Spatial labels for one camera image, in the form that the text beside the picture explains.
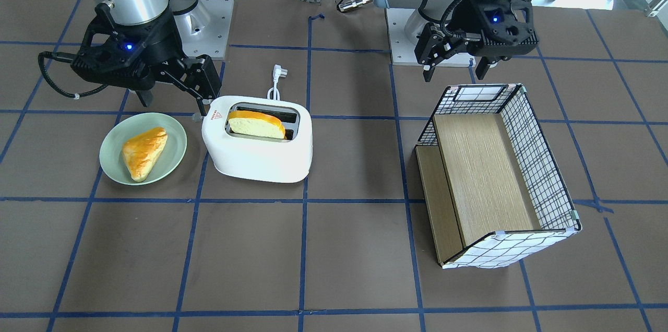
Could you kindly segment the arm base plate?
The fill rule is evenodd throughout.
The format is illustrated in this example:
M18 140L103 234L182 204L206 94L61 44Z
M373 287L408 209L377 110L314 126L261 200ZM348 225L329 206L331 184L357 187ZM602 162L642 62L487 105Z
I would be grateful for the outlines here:
M185 14L175 16L175 23L186 56L208 55L212 60L226 57L231 28L233 0L198 1L197 6Z
M414 49L418 35L426 21L417 9L387 8L387 34L391 47L392 63L403 66L419 66Z

